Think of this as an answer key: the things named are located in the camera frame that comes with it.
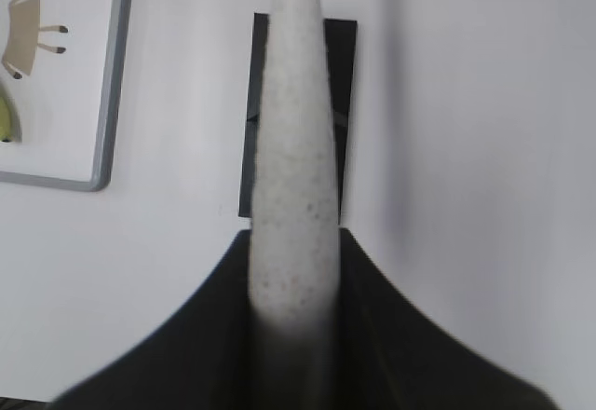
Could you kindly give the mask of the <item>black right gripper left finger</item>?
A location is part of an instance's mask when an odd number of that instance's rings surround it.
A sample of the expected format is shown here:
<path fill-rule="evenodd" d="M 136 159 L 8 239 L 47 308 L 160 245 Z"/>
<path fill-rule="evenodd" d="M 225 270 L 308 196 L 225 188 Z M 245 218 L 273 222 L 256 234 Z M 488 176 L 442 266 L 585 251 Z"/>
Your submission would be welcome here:
<path fill-rule="evenodd" d="M 208 278 L 161 326 L 51 409 L 250 409 L 248 250 L 233 238 Z"/>

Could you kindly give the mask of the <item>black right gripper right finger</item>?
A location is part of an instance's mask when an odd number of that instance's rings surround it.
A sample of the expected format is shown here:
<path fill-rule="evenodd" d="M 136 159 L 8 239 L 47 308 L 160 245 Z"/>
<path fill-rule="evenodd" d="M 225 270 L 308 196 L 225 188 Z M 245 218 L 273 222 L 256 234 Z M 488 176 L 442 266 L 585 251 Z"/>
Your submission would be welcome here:
<path fill-rule="evenodd" d="M 416 308 L 340 231 L 338 409 L 554 409 Z"/>

